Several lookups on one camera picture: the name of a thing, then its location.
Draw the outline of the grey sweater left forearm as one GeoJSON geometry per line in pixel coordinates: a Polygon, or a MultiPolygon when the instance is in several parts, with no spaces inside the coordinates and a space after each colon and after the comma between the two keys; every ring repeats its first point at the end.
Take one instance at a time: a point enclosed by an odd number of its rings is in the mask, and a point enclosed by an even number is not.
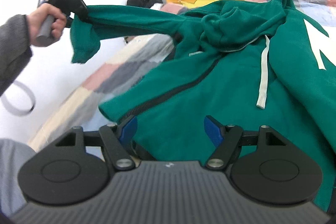
{"type": "Polygon", "coordinates": [[[15,15],[0,29],[0,93],[15,81],[32,57],[27,16],[15,15]]]}

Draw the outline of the person's left hand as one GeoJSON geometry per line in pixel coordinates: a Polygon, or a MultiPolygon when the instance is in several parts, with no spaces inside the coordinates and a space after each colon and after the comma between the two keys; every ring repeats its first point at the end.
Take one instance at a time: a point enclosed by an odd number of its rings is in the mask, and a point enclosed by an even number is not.
{"type": "Polygon", "coordinates": [[[59,41],[66,26],[66,16],[57,7],[44,3],[26,16],[30,44],[48,47],[59,41]]]}

